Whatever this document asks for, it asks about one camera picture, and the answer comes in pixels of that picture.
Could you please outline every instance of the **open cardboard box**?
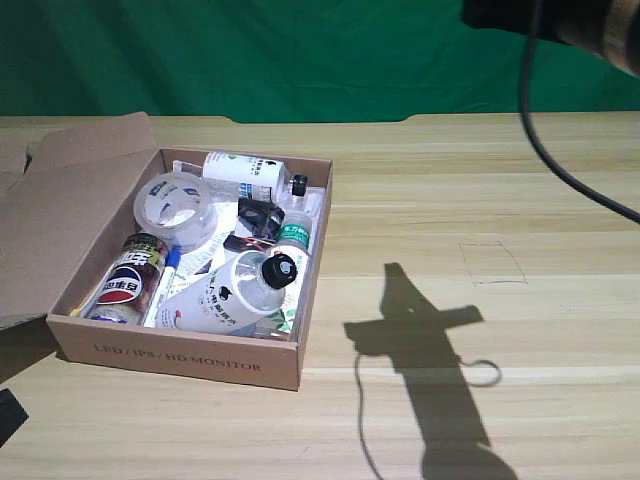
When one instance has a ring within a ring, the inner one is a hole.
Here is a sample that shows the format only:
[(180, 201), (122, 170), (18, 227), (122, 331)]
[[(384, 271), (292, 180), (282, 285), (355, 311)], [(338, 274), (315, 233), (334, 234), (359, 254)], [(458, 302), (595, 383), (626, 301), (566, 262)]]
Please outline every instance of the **open cardboard box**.
[(62, 352), (74, 362), (297, 390), (331, 202), (329, 160), (260, 154), (327, 189), (291, 341), (68, 316), (137, 231), (133, 200), (140, 187), (170, 171), (174, 160), (202, 165), (207, 152), (156, 148), (144, 113), (46, 136), (26, 174), (2, 199), (0, 322), (46, 314)]

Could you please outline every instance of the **pepsi can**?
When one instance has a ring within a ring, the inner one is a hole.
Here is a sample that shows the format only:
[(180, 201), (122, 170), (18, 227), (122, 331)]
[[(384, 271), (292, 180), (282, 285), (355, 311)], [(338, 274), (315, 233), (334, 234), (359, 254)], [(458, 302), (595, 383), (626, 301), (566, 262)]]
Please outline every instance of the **pepsi can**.
[(88, 318), (140, 325), (158, 287), (167, 245), (148, 233), (127, 238)]

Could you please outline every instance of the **wooden table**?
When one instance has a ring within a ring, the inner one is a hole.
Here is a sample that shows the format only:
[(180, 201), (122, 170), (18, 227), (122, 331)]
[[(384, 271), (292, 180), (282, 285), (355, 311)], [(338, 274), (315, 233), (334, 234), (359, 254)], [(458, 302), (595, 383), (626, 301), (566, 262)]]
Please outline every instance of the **wooden table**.
[[(89, 120), (2, 118), (0, 140)], [(640, 208), (638, 112), (537, 125)], [(69, 364), (27, 325), (0, 337), (30, 415), (1, 478), (640, 478), (640, 229), (552, 176), (515, 115), (153, 126), (165, 145), (335, 160), (301, 390)]]

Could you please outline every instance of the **tape roll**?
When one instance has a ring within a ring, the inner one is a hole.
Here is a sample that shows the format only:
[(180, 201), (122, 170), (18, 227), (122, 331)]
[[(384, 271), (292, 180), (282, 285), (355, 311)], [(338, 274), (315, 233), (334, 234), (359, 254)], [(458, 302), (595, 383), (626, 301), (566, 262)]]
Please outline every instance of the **tape roll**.
[(200, 247), (216, 228), (209, 187), (190, 173), (172, 172), (153, 178), (138, 192), (133, 213), (144, 232), (182, 253)]

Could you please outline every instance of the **green screen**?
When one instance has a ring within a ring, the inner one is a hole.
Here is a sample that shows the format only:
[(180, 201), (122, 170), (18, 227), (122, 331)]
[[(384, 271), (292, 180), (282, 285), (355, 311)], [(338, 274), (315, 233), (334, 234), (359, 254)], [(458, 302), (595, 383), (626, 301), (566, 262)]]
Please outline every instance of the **green screen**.
[[(0, 0), (0, 115), (393, 121), (510, 112), (524, 38), (454, 0)], [(640, 80), (540, 44), (538, 111), (640, 110)]]

